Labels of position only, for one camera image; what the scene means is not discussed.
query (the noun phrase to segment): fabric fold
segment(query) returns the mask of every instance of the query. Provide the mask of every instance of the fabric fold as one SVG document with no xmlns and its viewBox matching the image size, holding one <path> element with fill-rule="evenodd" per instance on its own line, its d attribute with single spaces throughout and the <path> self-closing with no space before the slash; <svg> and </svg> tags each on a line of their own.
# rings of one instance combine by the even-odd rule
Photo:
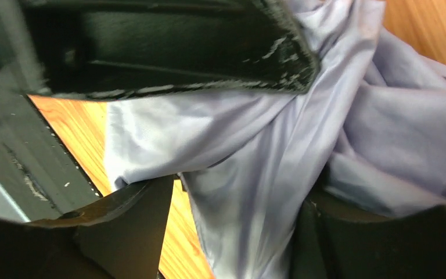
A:
<svg viewBox="0 0 446 279">
<path fill-rule="evenodd" d="M 217 278 L 287 278 L 297 212 L 326 164 L 330 193 L 378 214 L 446 203 L 446 66 L 383 29 L 383 1 L 288 3 L 321 59 L 307 94 L 108 105 L 113 188 L 182 173 Z"/>
</svg>

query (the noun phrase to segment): orange wood grain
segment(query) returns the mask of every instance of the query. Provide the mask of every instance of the orange wood grain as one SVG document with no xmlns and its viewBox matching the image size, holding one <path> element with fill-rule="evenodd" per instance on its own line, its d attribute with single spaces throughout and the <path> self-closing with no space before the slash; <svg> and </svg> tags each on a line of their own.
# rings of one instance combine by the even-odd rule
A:
<svg viewBox="0 0 446 279">
<path fill-rule="evenodd" d="M 420 54 L 446 64 L 446 0 L 387 0 L 384 25 Z"/>
<path fill-rule="evenodd" d="M 387 0 L 385 26 L 421 54 L 446 64 L 446 0 Z M 99 190 L 110 193 L 102 160 L 105 104 L 33 100 Z M 167 279 L 213 277 L 180 185 L 172 197 L 160 270 Z"/>
</svg>

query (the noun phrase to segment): light purple cloth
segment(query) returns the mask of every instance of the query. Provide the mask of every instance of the light purple cloth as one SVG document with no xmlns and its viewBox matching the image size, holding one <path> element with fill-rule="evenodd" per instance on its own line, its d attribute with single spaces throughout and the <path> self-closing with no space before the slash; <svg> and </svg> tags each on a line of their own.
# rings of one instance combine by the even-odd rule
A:
<svg viewBox="0 0 446 279">
<path fill-rule="evenodd" d="M 217 278 L 286 278 L 296 214 L 332 194 L 405 216 L 446 203 L 446 66 L 382 27 L 385 3 L 289 0 L 322 71 L 307 95 L 192 93 L 109 104 L 114 188 L 183 173 Z"/>
</svg>

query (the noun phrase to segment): black plastic object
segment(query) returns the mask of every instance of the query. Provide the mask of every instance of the black plastic object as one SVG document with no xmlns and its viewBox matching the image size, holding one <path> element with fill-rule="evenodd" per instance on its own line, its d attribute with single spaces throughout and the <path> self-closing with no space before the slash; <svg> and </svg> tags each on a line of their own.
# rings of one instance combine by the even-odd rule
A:
<svg viewBox="0 0 446 279">
<path fill-rule="evenodd" d="M 292 249 L 292 279 L 446 278 L 446 206 L 388 219 L 315 190 Z"/>
<path fill-rule="evenodd" d="M 53 127 L 27 96 L 10 90 L 20 87 L 15 73 L 10 65 L 0 69 L 0 187 L 28 220 L 96 201 L 100 193 Z"/>
<path fill-rule="evenodd" d="M 318 71 L 280 0 L 19 2 L 46 85 L 31 94 L 104 101 L 218 88 L 305 94 Z"/>
<path fill-rule="evenodd" d="M 155 279 L 172 184 L 131 184 L 57 220 L 0 220 L 0 278 Z"/>
</svg>

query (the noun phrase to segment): wooden table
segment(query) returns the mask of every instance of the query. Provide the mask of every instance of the wooden table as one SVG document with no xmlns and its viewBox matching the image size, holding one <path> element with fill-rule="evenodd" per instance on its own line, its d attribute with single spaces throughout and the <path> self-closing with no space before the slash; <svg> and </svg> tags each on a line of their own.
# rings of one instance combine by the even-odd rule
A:
<svg viewBox="0 0 446 279">
<path fill-rule="evenodd" d="M 385 26 L 422 55 L 446 64 L 446 0 L 388 0 Z M 105 105 L 34 98 L 67 148 L 107 195 L 103 168 Z M 167 279 L 212 278 L 201 252 L 188 197 L 175 187 L 160 270 Z"/>
</svg>

